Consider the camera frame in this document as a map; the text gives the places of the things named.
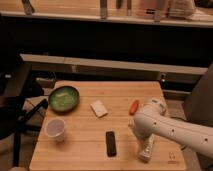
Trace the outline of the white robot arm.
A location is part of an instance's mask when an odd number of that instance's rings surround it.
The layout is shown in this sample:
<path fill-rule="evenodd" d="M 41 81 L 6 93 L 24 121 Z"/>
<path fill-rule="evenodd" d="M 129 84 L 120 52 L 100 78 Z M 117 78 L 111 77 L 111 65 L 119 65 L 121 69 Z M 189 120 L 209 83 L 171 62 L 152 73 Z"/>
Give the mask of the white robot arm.
<path fill-rule="evenodd" d="M 144 140 L 156 134 L 213 158 L 213 127 L 175 120 L 165 113 L 166 104 L 158 98 L 150 98 L 142 107 L 138 100 L 134 101 L 129 114 L 133 117 L 130 128 L 136 138 Z"/>

